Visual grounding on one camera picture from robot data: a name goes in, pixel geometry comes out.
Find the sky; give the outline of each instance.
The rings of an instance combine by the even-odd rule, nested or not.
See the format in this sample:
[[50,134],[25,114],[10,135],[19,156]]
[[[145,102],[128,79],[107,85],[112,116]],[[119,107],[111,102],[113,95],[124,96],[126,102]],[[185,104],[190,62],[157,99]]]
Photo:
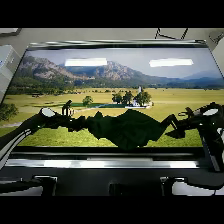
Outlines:
[[[55,64],[64,64],[72,58],[106,58],[121,65],[142,72],[145,75],[184,78],[199,72],[220,78],[221,73],[207,48],[103,48],[103,49],[62,49],[29,51],[34,57],[47,58]],[[149,61],[156,59],[191,59],[193,65],[172,67],[150,67]]]

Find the gray floor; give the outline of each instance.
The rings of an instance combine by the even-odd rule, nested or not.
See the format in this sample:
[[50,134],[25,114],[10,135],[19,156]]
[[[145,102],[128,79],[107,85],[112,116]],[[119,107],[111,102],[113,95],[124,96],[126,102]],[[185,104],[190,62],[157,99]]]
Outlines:
[[[211,50],[215,44],[209,33],[223,28],[189,28],[185,39],[206,40]],[[18,36],[0,37],[0,45],[10,44],[22,55],[29,43],[68,40],[154,39],[157,28],[23,28]],[[163,33],[179,37],[183,28],[162,28]]]

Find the white wall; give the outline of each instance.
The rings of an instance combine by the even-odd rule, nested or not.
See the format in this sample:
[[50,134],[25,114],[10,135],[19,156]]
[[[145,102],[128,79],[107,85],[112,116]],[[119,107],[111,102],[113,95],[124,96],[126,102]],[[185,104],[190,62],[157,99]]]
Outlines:
[[215,60],[224,75],[224,38],[219,41],[219,44],[212,51],[212,54],[214,55]]
[[0,33],[13,33],[17,30],[18,28],[0,28]]

